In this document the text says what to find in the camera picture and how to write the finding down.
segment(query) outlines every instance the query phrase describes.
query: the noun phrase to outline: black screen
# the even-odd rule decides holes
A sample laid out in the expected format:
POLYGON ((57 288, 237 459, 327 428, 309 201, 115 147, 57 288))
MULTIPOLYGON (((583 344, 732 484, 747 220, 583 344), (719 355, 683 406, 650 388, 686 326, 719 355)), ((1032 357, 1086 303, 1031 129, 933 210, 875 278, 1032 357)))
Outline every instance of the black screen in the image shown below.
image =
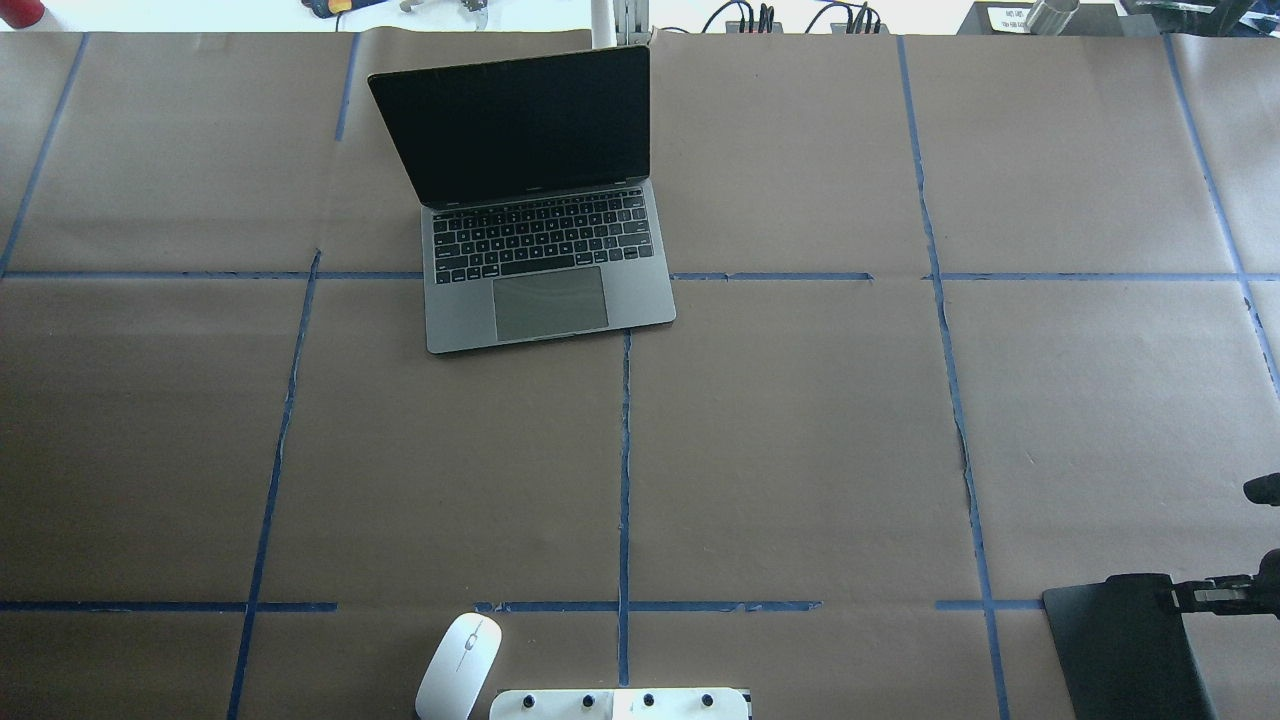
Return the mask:
POLYGON ((649 49, 369 77, 424 205, 649 174, 649 49))

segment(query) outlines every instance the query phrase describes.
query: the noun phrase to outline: laptop keyboard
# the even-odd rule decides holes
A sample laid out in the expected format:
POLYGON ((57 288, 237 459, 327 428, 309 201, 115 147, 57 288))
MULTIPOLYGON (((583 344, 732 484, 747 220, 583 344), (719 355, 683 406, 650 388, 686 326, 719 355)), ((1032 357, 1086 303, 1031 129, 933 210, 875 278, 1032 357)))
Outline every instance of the laptop keyboard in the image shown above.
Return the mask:
POLYGON ((456 210, 431 231, 436 284, 653 256, 640 190, 456 210))

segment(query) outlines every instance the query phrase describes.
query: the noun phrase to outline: label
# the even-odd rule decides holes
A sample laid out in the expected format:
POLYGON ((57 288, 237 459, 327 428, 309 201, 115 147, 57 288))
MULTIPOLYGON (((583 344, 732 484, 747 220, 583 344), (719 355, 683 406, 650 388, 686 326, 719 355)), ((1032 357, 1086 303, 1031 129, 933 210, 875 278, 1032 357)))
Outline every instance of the label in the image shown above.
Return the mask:
POLYGON ((987 8, 987 17, 991 18, 991 29, 996 32, 1016 32, 1029 35, 1027 29, 1025 8, 987 8))

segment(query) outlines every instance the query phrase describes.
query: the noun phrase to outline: white bracket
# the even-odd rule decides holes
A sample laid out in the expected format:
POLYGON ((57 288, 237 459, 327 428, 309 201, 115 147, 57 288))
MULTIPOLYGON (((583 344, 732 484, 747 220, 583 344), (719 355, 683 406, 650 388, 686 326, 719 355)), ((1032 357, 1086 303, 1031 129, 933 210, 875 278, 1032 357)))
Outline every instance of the white bracket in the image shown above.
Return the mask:
POLYGON ((733 688, 506 691, 489 720, 750 720, 749 698, 733 688))
POLYGON ((613 0, 613 32, 618 36, 618 46, 648 45, 649 0, 613 0))

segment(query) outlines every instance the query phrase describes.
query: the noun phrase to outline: red object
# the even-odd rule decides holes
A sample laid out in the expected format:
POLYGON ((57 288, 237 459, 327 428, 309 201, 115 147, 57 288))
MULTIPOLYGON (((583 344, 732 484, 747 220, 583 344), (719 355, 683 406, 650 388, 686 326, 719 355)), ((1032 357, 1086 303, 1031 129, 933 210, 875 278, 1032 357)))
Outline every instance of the red object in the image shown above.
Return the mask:
POLYGON ((0 19, 14 29, 31 27, 45 17, 45 4, 40 0, 0 0, 0 19))

